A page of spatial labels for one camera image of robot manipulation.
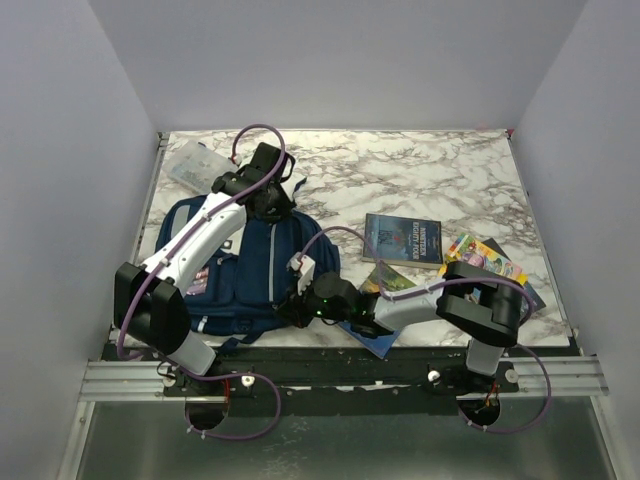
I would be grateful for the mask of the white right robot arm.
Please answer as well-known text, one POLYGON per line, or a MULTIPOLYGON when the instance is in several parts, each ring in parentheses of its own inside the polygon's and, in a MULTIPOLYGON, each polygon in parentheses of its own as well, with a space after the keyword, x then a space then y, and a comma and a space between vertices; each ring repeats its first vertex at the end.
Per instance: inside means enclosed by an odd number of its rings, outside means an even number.
POLYGON ((294 260, 291 269, 296 279, 275 308, 279 318, 299 328, 315 318, 347 322, 371 339, 445 320, 471 337, 459 371, 462 384, 474 392, 494 383, 501 356, 517 344, 519 328, 534 308, 519 282, 461 261, 448 264, 436 283, 391 293, 361 292, 335 272, 314 278, 315 262, 307 256, 294 260))

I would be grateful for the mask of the colourful children's book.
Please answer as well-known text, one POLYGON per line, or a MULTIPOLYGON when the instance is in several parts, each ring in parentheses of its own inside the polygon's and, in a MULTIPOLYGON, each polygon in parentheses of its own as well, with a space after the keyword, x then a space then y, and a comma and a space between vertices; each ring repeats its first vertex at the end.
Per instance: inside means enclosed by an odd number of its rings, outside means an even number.
POLYGON ((460 234, 444 254, 444 264, 453 261, 469 263, 488 272, 515 280, 522 286, 528 276, 522 268, 469 234, 460 234))

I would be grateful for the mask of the purple highlighter marker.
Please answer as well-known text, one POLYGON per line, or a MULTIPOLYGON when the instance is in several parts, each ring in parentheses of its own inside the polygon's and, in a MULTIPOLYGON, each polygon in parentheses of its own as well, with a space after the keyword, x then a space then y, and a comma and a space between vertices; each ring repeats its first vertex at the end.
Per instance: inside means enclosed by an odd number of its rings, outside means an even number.
POLYGON ((201 295, 206 292, 209 279, 209 267, 200 269, 186 290, 188 296, 201 295))

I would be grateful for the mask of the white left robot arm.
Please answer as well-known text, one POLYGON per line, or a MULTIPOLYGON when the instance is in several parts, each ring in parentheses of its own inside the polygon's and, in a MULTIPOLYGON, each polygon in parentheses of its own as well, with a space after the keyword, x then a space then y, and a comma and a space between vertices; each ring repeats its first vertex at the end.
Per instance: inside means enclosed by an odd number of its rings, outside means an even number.
POLYGON ((124 351, 129 335, 188 370, 187 382, 197 393, 220 387, 216 353, 191 330, 185 296, 196 273, 251 215, 272 213, 287 199, 280 189, 287 160, 284 143, 260 143, 249 164, 214 181, 200 209, 166 245, 140 266, 125 262, 118 268, 113 324, 120 358, 134 358, 124 351))

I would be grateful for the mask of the navy blue student backpack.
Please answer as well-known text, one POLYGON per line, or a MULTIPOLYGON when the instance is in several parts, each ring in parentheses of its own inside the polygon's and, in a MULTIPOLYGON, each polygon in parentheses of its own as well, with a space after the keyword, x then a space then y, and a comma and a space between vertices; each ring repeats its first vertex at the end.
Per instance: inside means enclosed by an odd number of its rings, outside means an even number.
MULTIPOLYGON (((170 209, 156 251, 191 220, 206 196, 181 200, 170 209)), ((273 224, 248 218, 203 266, 209 267, 206 292, 186 294, 191 330, 224 338, 219 350, 228 353, 241 344, 254 343, 266 332, 286 327, 275 308, 296 279, 287 264, 299 253, 314 260, 316 276, 341 269, 337 246, 311 216, 293 210, 288 218, 273 224)))

